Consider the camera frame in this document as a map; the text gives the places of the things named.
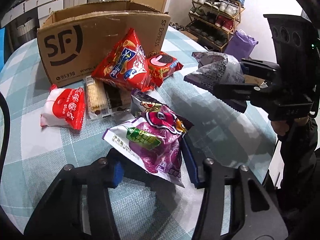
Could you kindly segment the right hand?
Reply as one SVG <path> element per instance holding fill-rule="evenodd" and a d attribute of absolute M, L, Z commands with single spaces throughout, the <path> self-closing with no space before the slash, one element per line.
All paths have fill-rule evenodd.
<path fill-rule="evenodd" d="M 296 126 L 304 126 L 308 122 L 309 117 L 294 119 L 293 124 Z M 289 121 L 271 121 L 271 126 L 274 132 L 279 136 L 284 136 L 290 130 Z"/>

